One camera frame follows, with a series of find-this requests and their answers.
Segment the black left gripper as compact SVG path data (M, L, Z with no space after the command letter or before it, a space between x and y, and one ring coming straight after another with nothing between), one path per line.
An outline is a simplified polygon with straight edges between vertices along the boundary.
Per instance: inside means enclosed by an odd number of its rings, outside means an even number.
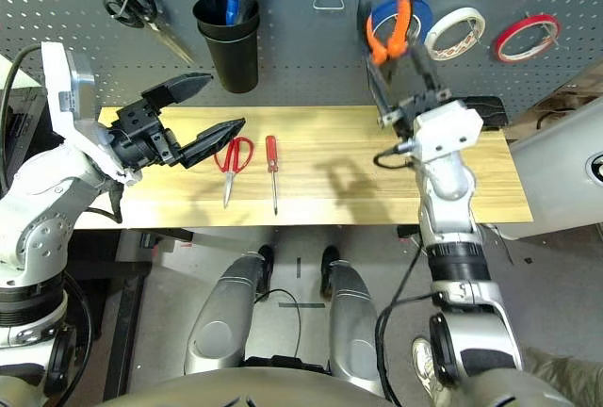
M145 90L141 93L143 99L119 109L118 118L108 132L112 137L110 147L122 165L174 166L179 162L189 169L218 153L235 138L246 123L244 118L215 124L179 150L173 132L159 120L159 109L185 102L212 80L210 73L178 75Z

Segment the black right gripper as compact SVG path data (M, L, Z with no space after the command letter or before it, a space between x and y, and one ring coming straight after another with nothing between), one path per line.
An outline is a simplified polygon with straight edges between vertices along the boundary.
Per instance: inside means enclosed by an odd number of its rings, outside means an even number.
M398 137L411 137L414 134L414 119L448 101L450 89L439 76L427 48L423 44L413 44L409 54L427 91L397 102L388 101L387 85L380 69L388 59L388 52L373 34L369 1L358 2L357 33L367 67L368 86L379 111L378 125L381 128L391 127Z

